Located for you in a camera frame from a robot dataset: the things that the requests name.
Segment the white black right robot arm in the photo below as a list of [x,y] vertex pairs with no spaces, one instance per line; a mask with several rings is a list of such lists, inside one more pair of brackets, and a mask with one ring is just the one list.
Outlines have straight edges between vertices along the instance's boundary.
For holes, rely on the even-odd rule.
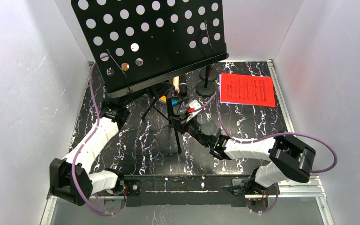
[[200,124],[188,114],[169,117],[181,134],[188,133],[219,160],[251,158],[269,161],[253,170],[246,180],[229,186],[233,195],[265,194],[269,187],[283,180],[307,183],[316,151],[293,135],[258,140],[233,140],[221,133],[215,122]]

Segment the black desktop microphone stand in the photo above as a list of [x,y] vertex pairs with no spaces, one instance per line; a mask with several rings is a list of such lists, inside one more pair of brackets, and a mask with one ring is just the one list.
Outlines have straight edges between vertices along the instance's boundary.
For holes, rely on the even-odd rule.
[[200,71],[200,78],[202,79],[202,75],[204,74],[204,78],[202,81],[200,81],[196,87],[195,87],[195,91],[197,93],[197,95],[201,96],[201,97],[210,97],[213,94],[216,93],[216,88],[215,86],[209,82],[209,76],[211,74],[212,71],[212,65],[208,65],[205,68],[202,68]]

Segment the black tripod music stand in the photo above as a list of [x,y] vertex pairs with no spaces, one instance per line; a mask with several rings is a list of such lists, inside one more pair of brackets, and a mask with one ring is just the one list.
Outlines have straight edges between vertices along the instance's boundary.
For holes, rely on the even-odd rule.
[[220,0],[70,2],[110,98],[228,58]]

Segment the black handheld microphone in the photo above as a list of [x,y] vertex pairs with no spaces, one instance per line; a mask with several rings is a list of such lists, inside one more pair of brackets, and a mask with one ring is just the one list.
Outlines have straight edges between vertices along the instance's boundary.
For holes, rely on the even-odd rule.
[[180,95],[186,97],[188,94],[186,74],[180,75],[179,89],[180,89]]

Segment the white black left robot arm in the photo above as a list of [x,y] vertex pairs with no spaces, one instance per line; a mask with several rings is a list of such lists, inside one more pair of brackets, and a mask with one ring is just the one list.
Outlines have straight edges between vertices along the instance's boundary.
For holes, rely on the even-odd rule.
[[87,205],[90,208],[93,205],[89,198],[102,191],[122,196],[125,201],[129,195],[136,193],[124,181],[120,171],[107,168],[91,173],[92,165],[103,148],[127,122],[130,113],[128,104],[144,94],[159,100],[173,90],[173,84],[162,82],[122,97],[106,96],[101,108],[97,109],[97,120],[86,136],[71,152],[50,163],[49,193],[75,205]]

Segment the pink microphone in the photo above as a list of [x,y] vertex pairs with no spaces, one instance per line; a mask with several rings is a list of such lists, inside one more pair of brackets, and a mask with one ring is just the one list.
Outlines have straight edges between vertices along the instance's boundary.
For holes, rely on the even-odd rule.
[[172,80],[172,83],[174,85],[174,89],[179,92],[180,91],[180,88],[179,88],[179,80],[180,80],[180,77],[179,76],[176,76],[173,78]]

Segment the red sheet music page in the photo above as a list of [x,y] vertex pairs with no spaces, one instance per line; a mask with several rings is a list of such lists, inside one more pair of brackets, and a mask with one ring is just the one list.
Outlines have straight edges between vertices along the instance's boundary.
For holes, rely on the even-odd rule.
[[275,107],[273,80],[266,76],[222,73],[221,103]]

